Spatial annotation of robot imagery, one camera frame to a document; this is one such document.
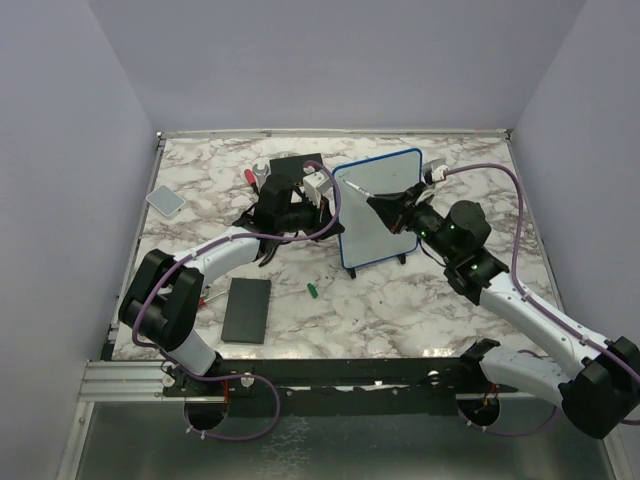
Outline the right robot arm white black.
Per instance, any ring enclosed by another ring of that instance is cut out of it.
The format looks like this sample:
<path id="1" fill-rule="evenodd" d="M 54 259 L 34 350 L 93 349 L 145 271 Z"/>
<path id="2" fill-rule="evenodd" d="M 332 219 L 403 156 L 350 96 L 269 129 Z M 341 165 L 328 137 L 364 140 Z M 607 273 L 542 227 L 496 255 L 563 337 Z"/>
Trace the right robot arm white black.
<path id="1" fill-rule="evenodd" d="M 506 320 L 541 347 L 548 360 L 484 340 L 459 367 L 461 383 L 481 391 L 501 384 L 559 407 L 582 433 L 605 438 L 639 405 L 639 348 L 579 324 L 525 287 L 514 269 L 485 246 L 491 232 L 481 206 L 456 202 L 446 215 L 430 204 L 426 184 L 370 194 L 367 204 L 393 234 L 411 232 L 443 260 L 459 295 Z"/>

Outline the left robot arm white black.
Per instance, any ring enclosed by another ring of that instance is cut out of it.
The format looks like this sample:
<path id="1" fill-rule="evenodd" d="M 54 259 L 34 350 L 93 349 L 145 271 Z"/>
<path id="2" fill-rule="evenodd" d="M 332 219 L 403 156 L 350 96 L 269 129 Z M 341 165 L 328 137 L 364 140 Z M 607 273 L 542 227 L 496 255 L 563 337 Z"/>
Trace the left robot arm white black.
<path id="1" fill-rule="evenodd" d="M 323 240 L 343 233 L 335 177 L 310 162 L 302 187 L 269 175 L 256 202 L 223 234 L 182 253 L 148 252 L 137 268 L 117 318 L 135 345 L 153 348 L 186 372 L 186 382 L 206 395 L 220 385 L 220 354 L 196 332 L 202 292 L 245 264 L 267 258 L 288 242 Z"/>

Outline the green whiteboard marker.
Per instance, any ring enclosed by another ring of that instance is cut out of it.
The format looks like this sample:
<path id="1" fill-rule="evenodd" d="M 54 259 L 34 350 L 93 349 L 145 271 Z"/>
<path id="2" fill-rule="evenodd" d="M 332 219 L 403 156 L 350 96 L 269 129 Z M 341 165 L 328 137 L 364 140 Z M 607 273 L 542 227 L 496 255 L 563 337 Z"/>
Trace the green whiteboard marker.
<path id="1" fill-rule="evenodd" d="M 371 198 L 372 196 L 374 196 L 373 194 L 371 194 L 370 192 L 368 192 L 364 188 L 356 185 L 355 183 L 353 183 L 351 181 L 343 180 L 343 183 L 345 185 L 349 186 L 350 188 L 352 188 L 353 190 L 355 190 L 356 192 L 360 193 L 361 195 L 367 197 L 367 198 Z"/>

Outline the green marker cap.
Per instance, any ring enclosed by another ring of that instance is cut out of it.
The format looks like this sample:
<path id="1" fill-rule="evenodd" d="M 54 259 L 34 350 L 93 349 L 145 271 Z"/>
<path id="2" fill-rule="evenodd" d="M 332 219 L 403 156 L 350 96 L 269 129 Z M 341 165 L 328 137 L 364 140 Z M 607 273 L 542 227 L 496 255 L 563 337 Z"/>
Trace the green marker cap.
<path id="1" fill-rule="evenodd" d="M 319 293 L 318 293 L 318 291 L 317 291 L 316 287 L 315 287 L 313 284 L 308 283 L 308 284 L 307 284 L 307 289 L 309 290 L 310 295 L 311 295 L 314 299 L 316 299 L 316 298 L 319 296 Z"/>

